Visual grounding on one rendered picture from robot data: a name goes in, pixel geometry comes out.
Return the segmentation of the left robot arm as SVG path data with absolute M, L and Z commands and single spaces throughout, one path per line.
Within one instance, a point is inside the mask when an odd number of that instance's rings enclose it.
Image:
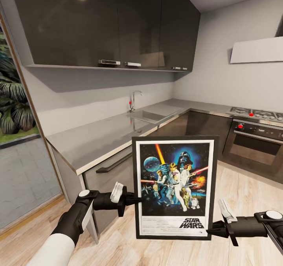
M 117 209 L 119 217 L 123 217 L 126 206 L 144 200 L 144 197 L 134 197 L 134 193 L 128 192 L 127 187 L 118 182 L 113 192 L 81 191 L 75 204 L 61 216 L 52 234 L 26 266 L 68 266 L 79 236 L 94 210 Z

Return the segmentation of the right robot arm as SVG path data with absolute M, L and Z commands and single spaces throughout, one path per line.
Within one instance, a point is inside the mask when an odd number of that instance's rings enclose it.
M 283 255 L 283 215 L 269 210 L 255 213 L 254 216 L 235 216 L 227 201 L 218 201 L 224 222 L 213 222 L 213 229 L 206 232 L 210 235 L 227 238 L 230 236 L 234 246 L 239 246 L 236 237 L 270 237 Z

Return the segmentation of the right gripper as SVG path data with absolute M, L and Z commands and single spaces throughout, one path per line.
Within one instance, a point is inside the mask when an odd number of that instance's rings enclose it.
M 222 220 L 213 222 L 213 229 L 208 229 L 206 232 L 210 235 L 227 238 L 230 236 L 234 246 L 239 246 L 236 237 L 255 237 L 252 228 L 244 216 L 237 216 L 237 221 L 227 222 L 223 216 Z

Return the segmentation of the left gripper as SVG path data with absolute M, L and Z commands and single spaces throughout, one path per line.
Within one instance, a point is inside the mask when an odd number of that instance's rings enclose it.
M 104 196 L 103 206 L 106 210 L 118 210 L 119 217 L 123 217 L 125 207 L 133 204 L 143 202 L 144 197 L 134 197 L 134 193 L 128 192 L 127 187 L 123 186 L 122 195 L 118 203 L 113 203 L 110 199 L 112 192 L 107 192 Z

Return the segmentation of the poster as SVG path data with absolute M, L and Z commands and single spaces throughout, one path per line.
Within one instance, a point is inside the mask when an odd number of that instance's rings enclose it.
M 132 137 L 136 239 L 211 240 L 219 136 Z

